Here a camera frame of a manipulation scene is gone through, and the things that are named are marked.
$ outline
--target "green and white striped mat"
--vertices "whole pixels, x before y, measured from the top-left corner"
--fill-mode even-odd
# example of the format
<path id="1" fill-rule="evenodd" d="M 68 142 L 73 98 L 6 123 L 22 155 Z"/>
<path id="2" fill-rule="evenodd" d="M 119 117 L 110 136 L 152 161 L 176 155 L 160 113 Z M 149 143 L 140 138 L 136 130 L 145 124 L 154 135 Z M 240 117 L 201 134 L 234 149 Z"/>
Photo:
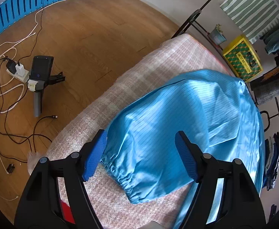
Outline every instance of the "green and white striped mat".
<path id="1" fill-rule="evenodd" d="M 225 0 L 220 7 L 251 43 L 279 23 L 279 0 Z"/>

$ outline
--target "label sticker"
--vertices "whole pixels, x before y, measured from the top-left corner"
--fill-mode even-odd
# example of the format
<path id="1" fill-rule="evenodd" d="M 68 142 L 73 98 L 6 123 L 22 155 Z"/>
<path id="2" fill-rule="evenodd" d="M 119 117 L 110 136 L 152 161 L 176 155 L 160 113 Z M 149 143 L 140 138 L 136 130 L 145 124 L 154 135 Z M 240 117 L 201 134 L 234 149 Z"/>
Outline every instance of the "label sticker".
<path id="1" fill-rule="evenodd" d="M 34 81 L 34 80 L 29 80 L 28 81 L 28 88 L 30 91 L 36 91 L 36 84 L 38 83 L 38 81 Z"/>
<path id="2" fill-rule="evenodd" d="M 239 59 L 239 61 L 241 62 L 241 64 L 243 65 L 243 67 L 245 68 L 245 71 L 250 74 L 252 72 L 250 65 L 248 64 L 248 62 L 246 61 L 246 59 L 243 57 L 242 53 L 236 53 L 237 58 Z"/>

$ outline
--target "bed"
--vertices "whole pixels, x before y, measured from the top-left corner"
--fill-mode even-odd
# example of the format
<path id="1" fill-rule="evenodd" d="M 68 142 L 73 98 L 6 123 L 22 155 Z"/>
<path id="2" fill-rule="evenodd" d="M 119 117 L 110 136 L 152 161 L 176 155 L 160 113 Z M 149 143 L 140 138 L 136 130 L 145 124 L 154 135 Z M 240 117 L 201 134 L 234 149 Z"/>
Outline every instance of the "bed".
<path id="1" fill-rule="evenodd" d="M 111 88 L 71 121 L 53 141 L 46 156 L 55 160 L 79 151 L 99 129 L 106 128 L 120 110 L 174 76 L 200 69 L 231 75 L 225 65 L 189 34 L 164 42 L 119 77 Z M 59 179 L 59 187 L 62 201 L 68 204 L 62 178 Z M 99 165 L 94 177 L 85 183 L 85 188 L 102 225 L 123 229 L 130 226 L 139 228 L 152 220 L 165 228 L 172 227 L 189 187 L 184 186 L 159 199 L 134 205 Z"/>

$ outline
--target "wooden floor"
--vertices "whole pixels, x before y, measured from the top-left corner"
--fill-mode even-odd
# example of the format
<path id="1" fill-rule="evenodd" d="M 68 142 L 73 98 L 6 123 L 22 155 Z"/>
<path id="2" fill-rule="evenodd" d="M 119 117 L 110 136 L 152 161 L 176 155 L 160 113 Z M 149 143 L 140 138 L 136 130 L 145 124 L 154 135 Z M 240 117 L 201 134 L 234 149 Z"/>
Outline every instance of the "wooden floor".
<path id="1" fill-rule="evenodd" d="M 41 13 L 37 15 L 40 23 Z M 35 25 L 35 13 L 13 24 L 0 35 L 0 44 L 24 38 Z M 158 48 L 174 34 L 177 25 L 139 0 L 67 0 L 45 9 L 37 45 L 31 57 L 21 63 L 30 69 L 32 57 L 54 57 L 52 74 L 63 71 L 66 81 L 48 86 L 43 97 L 41 116 L 58 115 L 57 119 L 41 121 L 36 133 L 54 139 L 58 133 L 85 107 L 103 94 L 125 71 L 137 64 L 142 57 Z M 29 55 L 35 36 L 20 43 L 15 60 Z M 0 47 L 0 54 L 12 44 Z M 14 50 L 7 53 L 12 58 Z M 10 79 L 2 66 L 0 83 Z M 3 87 L 3 92 L 19 84 L 13 80 Z M 3 110 L 14 103 L 22 88 L 4 95 Z M 5 115 L 0 116 L 0 131 L 4 132 Z M 9 133 L 29 136 L 38 118 L 33 115 L 33 93 L 8 113 L 6 127 Z M 50 146 L 44 138 L 35 137 L 36 148 L 45 153 Z M 28 142 L 17 145 L 7 136 L 0 135 L 0 151 L 11 157 L 27 159 Z M 15 165 L 7 175 L 0 162 L 0 195 L 6 199 L 20 196 L 28 180 L 27 165 L 3 158 L 7 167 Z M 0 209 L 13 222 L 19 198 L 6 201 L 0 197 Z"/>

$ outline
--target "yellow box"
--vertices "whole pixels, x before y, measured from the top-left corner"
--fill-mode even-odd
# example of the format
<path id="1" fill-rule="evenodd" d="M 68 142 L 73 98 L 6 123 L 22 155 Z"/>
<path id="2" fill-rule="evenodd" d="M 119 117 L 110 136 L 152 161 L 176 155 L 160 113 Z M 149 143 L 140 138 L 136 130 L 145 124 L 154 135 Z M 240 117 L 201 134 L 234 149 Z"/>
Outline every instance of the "yellow box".
<path id="1" fill-rule="evenodd" d="M 263 71 L 258 55 L 245 35 L 234 39 L 222 52 L 236 77 L 249 82 Z"/>

